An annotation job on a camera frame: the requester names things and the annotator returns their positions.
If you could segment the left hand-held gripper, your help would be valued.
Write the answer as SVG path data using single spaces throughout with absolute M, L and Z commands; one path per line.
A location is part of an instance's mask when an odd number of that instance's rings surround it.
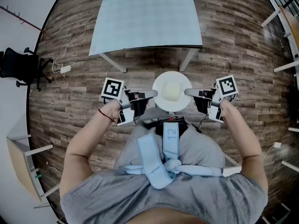
M 116 99 L 121 105 L 117 126 L 135 121 L 145 112 L 148 99 L 157 96 L 156 90 L 130 91 L 124 81 L 107 78 L 101 92 L 104 100 Z

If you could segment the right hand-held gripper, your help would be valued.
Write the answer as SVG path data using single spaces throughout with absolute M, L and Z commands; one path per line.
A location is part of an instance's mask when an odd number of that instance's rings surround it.
M 225 97 L 239 94 L 233 75 L 216 79 L 216 85 L 209 89 L 185 89 L 185 95 L 194 98 L 197 110 L 210 120 L 224 123 L 221 101 Z

